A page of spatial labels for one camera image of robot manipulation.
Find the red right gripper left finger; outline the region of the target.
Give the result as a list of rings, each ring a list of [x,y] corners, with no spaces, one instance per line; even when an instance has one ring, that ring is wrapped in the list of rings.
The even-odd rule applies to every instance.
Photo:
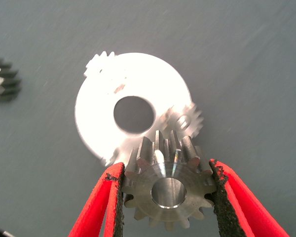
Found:
[[[123,236],[123,178],[122,162],[104,171],[70,231],[70,237],[98,237],[102,226],[105,237]]]

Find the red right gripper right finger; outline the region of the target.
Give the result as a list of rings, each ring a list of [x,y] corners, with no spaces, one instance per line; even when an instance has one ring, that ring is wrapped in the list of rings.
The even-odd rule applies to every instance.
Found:
[[[214,213],[222,237],[287,237],[288,233],[226,164],[211,159],[217,191]]]

